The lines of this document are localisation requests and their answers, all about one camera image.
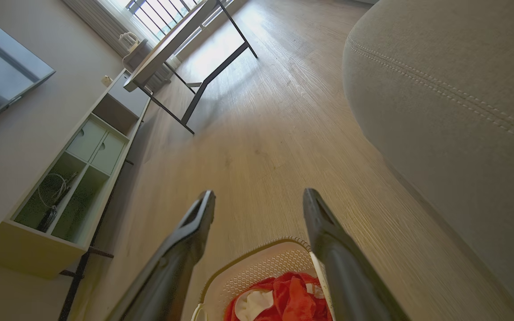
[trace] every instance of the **beige sofa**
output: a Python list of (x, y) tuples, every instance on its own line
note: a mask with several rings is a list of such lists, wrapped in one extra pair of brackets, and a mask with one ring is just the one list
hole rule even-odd
[(514, 297), (514, 1), (380, 0), (343, 69), (365, 136)]

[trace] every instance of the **gray curtain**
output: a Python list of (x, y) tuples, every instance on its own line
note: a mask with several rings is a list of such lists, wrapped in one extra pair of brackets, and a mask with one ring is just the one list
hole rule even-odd
[[(108, 12), (97, 0), (62, 0), (71, 10), (73, 10), (88, 26), (96, 32), (108, 45), (120, 55), (124, 57), (128, 51), (118, 42), (121, 34), (127, 33), (129, 30), (124, 27), (120, 21)], [(147, 43), (151, 50), (153, 45)], [(168, 82), (171, 77), (171, 71), (167, 67), (161, 68), (146, 83), (146, 86), (153, 92)]]

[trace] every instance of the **clothing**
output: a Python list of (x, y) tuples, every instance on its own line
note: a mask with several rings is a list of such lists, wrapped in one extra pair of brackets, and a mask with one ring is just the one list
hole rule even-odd
[[(306, 273), (286, 272), (278, 278), (256, 283), (235, 297), (227, 305), (223, 320), (332, 321), (320, 289), (317, 278)], [(268, 300), (271, 293), (273, 304)]]

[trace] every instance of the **cabinet drawer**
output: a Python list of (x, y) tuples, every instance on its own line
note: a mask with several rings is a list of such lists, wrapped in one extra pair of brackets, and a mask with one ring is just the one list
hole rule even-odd
[(105, 173), (112, 173), (112, 169), (114, 165), (116, 165), (116, 161), (123, 147), (124, 141), (112, 134), (112, 132), (109, 132), (102, 144), (98, 146), (98, 152), (96, 152), (91, 162), (92, 166), (95, 166)]
[(67, 151), (88, 162), (105, 133), (106, 129), (104, 127), (89, 119), (79, 130)]

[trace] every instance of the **laundry basket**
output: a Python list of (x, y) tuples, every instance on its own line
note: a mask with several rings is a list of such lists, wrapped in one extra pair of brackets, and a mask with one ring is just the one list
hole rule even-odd
[(222, 321), (227, 305), (237, 295), (263, 279), (285, 272), (305, 272), (317, 277), (334, 315), (322, 264), (304, 240), (287, 237), (244, 254), (210, 277), (191, 320)]

